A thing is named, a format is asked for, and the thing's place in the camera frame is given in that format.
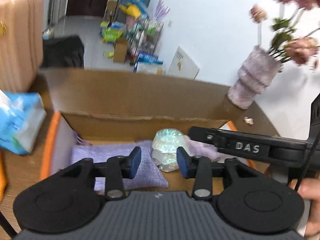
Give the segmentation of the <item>person right hand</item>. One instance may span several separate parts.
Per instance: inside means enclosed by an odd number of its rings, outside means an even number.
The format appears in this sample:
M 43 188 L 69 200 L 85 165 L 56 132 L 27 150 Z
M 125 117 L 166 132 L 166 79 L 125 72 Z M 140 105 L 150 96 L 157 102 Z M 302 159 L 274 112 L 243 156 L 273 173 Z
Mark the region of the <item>person right hand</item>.
M 319 239 L 319 179 L 303 179 L 299 186 L 298 193 L 302 198 L 312 201 L 310 215 L 306 224 L 305 236 L 308 239 Z

